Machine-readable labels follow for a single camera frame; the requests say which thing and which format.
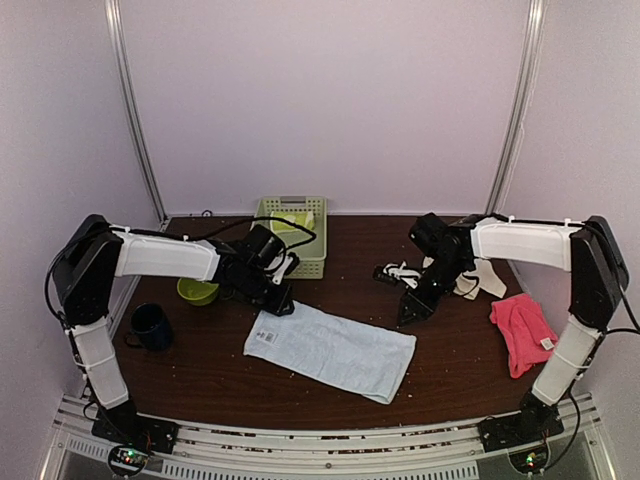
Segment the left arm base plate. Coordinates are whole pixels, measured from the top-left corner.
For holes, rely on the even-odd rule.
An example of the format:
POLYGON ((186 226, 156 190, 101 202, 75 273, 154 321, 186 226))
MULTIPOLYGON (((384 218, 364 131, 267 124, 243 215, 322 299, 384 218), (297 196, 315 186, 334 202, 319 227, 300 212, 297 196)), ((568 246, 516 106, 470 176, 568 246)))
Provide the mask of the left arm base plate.
POLYGON ((179 432, 179 425, 168 420, 151 417, 138 417, 134 425, 125 432, 124 428, 116 429, 106 419, 99 418, 93 422, 93 436, 114 443, 130 445, 144 452, 171 454, 179 432))

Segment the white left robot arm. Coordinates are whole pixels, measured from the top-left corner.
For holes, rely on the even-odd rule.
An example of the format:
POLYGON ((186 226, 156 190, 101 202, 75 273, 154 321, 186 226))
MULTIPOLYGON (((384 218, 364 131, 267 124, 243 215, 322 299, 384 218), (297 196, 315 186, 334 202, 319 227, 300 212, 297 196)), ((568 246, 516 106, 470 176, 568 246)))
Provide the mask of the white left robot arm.
POLYGON ((127 286, 144 277, 217 284, 240 301, 272 315, 294 310, 285 278, 299 265, 293 248, 256 223, 236 240, 219 232, 189 235, 144 230, 88 215, 54 256, 44 297, 69 336, 80 371, 97 403, 108 410, 106 429, 123 444, 137 442, 144 424, 122 406, 131 399, 114 346, 120 315, 113 309, 127 286))

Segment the pale green plastic basket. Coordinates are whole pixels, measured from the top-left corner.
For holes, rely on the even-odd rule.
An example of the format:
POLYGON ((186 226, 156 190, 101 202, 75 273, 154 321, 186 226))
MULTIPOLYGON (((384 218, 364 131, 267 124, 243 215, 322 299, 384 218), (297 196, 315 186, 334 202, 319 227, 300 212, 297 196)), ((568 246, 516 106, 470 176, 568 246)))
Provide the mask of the pale green plastic basket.
POLYGON ((269 230, 269 220, 272 211, 313 211, 315 214, 315 230, 300 228, 299 231, 276 234, 284 241, 287 251, 295 253, 300 263, 288 275, 291 280, 319 280, 324 276, 327 257, 327 213, 328 201, 322 196, 272 196, 263 197, 257 207, 258 224, 269 230))

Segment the green patterned towel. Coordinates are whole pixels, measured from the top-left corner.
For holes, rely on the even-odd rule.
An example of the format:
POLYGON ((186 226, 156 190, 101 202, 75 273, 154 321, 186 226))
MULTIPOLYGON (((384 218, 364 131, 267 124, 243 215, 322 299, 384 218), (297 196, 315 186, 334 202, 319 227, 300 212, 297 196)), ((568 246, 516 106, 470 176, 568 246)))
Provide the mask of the green patterned towel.
POLYGON ((290 233, 304 228, 315 230, 313 211, 272 211, 269 220, 270 229, 276 233, 290 233))

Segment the light blue towel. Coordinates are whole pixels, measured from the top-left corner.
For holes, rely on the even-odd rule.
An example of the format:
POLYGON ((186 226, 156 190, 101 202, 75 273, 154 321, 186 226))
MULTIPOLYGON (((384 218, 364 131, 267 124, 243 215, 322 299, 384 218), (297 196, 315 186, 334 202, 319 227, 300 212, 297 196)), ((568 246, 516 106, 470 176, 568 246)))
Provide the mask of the light blue towel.
POLYGON ((388 405, 408 372, 416 344, 413 335, 296 302, 285 316, 260 312, 243 354, 388 405))

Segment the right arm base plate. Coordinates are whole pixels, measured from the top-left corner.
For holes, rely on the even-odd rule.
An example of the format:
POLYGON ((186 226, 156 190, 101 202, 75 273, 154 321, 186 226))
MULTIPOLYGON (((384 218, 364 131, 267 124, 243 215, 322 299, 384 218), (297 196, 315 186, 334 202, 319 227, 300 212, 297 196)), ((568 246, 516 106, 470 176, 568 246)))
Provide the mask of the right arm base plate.
POLYGON ((486 453, 539 442, 544 437, 564 432, 564 425, 557 414, 538 415, 533 410, 487 417, 477 424, 477 428, 486 453))

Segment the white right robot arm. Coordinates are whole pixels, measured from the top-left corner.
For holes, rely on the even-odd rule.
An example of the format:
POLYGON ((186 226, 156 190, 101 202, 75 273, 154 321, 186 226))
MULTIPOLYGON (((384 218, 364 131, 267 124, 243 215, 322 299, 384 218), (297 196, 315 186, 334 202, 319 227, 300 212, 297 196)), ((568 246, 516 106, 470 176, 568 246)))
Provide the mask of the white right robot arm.
POLYGON ((526 292, 551 295, 542 303, 545 312, 565 315, 552 322, 561 333, 530 388, 535 403, 512 423, 519 440, 535 440, 551 424, 546 406, 557 404, 588 368, 610 321, 628 305, 630 274, 609 221, 599 215, 554 221, 493 213, 446 222, 428 213, 415 220, 408 236, 430 264, 387 264, 373 272, 379 282, 404 287, 399 326, 429 319, 477 260, 509 262, 526 292))

